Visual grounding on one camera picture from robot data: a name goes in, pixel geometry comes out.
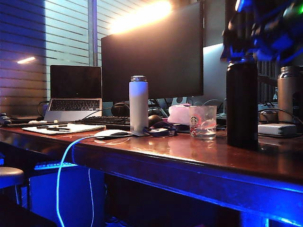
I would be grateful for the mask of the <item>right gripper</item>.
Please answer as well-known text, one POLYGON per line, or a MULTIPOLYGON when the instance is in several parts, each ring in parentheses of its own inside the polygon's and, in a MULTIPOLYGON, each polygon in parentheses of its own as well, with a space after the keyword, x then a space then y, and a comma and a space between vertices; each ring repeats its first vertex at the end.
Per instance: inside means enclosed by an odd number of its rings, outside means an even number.
POLYGON ((301 4, 237 4, 236 13, 223 31, 221 59, 251 53, 259 61, 289 63, 303 52, 301 4))

